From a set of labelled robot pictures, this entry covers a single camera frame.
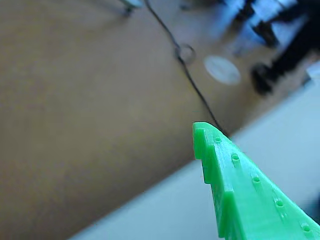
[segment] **black cable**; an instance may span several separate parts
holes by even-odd
[[[179,44],[175,38],[175,36],[173,35],[173,33],[170,31],[170,29],[167,27],[167,25],[162,21],[162,19],[159,17],[159,15],[155,12],[155,10],[152,8],[151,4],[150,4],[150,0],[144,0],[145,5],[147,7],[147,9],[149,10],[149,12],[154,16],[154,18],[157,20],[157,22],[162,26],[162,28],[164,29],[164,31],[167,33],[168,37],[170,38],[173,47],[174,47],[174,56],[176,57],[176,59],[178,60],[178,62],[181,64],[182,66],[182,70],[185,74],[185,76],[188,78],[189,82],[191,83],[191,85],[193,86],[194,90],[196,91],[196,93],[199,95],[200,99],[202,100],[204,106],[206,107],[206,109],[208,110],[211,118],[213,119],[216,127],[226,136],[229,136],[228,133],[221,127],[221,125],[219,124],[219,122],[217,121],[214,113],[211,111],[208,102],[206,101],[205,97],[203,96],[203,94],[200,92],[199,88],[197,87],[194,79],[192,78],[190,71],[187,67],[187,64],[193,62],[193,60],[196,58],[196,51],[189,45],[189,44]],[[187,59],[184,59],[183,57],[183,51],[184,50],[189,50],[191,52],[191,56]]]

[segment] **green 3d printed part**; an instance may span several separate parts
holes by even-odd
[[[218,129],[194,123],[193,142],[211,185],[220,238],[320,240],[320,226]]]

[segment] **small hole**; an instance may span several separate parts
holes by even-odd
[[[282,207],[284,203],[281,200],[276,201],[276,205]]]
[[[302,227],[302,229],[303,229],[304,231],[306,231],[306,232],[309,232],[309,231],[310,231],[310,227],[309,227],[308,225],[304,225],[304,226]]]
[[[239,157],[238,157],[238,155],[237,155],[236,153],[233,153],[233,154],[231,155],[231,157],[232,157],[232,159],[234,159],[234,160],[239,160]]]
[[[258,183],[258,182],[260,182],[260,178],[259,178],[258,176],[255,176],[255,177],[253,178],[253,181],[255,181],[256,183]]]

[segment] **blurry background object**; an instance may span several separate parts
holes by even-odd
[[[119,0],[126,5],[126,12],[130,14],[134,9],[142,7],[142,2],[140,0]]]

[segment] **white circular object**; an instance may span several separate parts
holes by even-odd
[[[220,56],[207,56],[204,66],[215,80],[226,85],[237,85],[241,81],[238,68],[229,60]]]

